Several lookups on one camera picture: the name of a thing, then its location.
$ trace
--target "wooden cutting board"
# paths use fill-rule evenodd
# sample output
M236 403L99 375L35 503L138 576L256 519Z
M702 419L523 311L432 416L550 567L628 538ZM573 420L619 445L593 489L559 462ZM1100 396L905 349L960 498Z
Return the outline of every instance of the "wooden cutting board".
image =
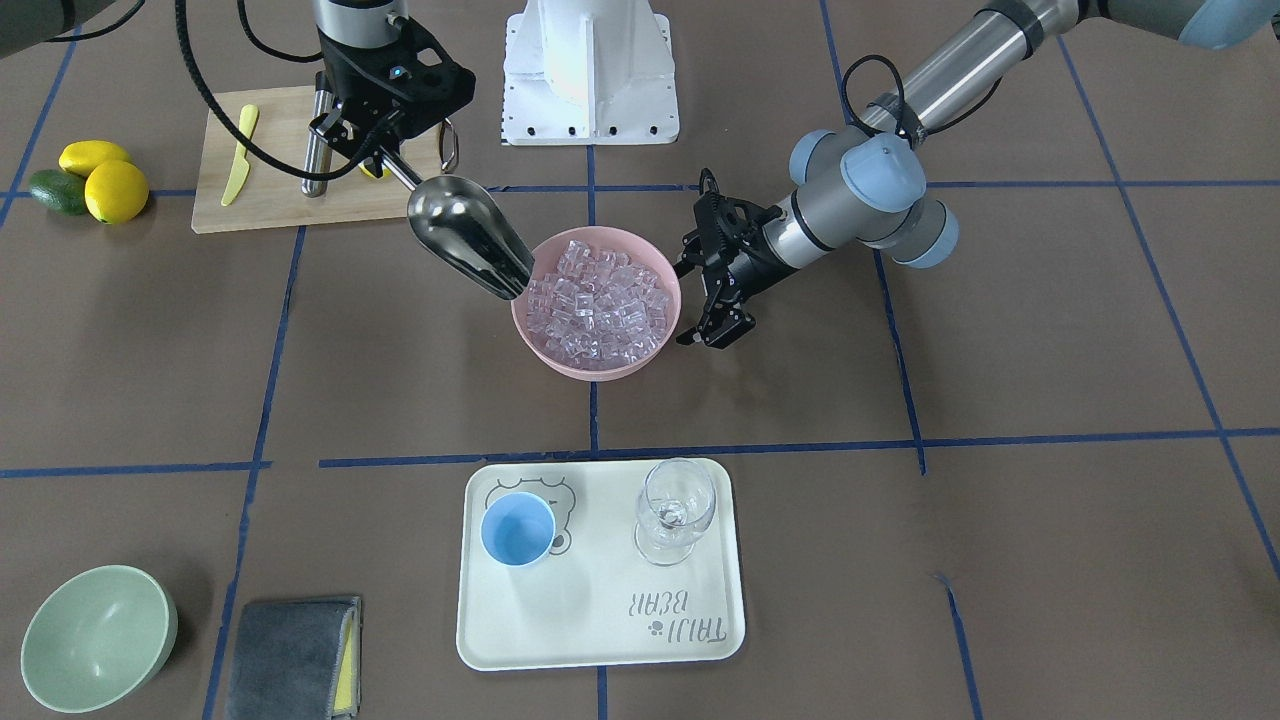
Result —
M220 92L218 104L234 120L242 106L253 104L260 114L253 131L253 143L275 158L301 168L307 147L307 123L311 122L315 88L276 87ZM401 154L422 178L440 174L439 126L406 142ZM232 169L236 138L212 113L205 127L205 147L200 155L200 181L196 183L196 208L191 229L197 233L351 223L403 218L408 191L387 173L371 179L358 169L329 183L320 197L302 195L302 181L271 168L252 154L250 173L239 196L223 208L223 191ZM334 154L332 167L346 160Z

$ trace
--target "green bowl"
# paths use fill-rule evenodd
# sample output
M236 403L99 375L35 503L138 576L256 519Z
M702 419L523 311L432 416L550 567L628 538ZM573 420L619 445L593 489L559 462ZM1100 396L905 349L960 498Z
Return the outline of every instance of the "green bowl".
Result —
M173 598L137 568L76 575L40 606L22 639L22 680L41 705L88 712L150 680L178 632Z

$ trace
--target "metal ring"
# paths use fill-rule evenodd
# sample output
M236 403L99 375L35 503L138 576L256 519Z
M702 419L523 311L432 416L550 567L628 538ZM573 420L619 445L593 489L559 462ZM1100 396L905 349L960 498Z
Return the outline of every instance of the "metal ring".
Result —
M448 159L444 158L444 136L448 135L453 140L453 151L449 152ZM449 174L458 169L458 131L453 127L453 123L444 118L440 122L440 135L439 137L439 151L440 151L440 172Z

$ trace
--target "yellow knife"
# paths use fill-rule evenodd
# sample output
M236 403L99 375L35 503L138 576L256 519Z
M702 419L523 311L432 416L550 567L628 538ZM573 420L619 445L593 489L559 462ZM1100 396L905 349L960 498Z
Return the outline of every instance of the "yellow knife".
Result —
M257 105L244 105L241 108L239 131L252 140L255 127L257 127ZM236 158L232 159L232 177L227 178L227 190L223 191L223 208L230 205L244 187L244 181L248 178L247 155L244 145L237 142Z

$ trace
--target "green avocado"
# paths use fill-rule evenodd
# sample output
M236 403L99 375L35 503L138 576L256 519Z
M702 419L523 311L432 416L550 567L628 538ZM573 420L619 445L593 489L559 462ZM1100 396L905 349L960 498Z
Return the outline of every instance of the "green avocado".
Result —
M83 215L84 178L65 170L40 170L31 176L31 196L63 215Z

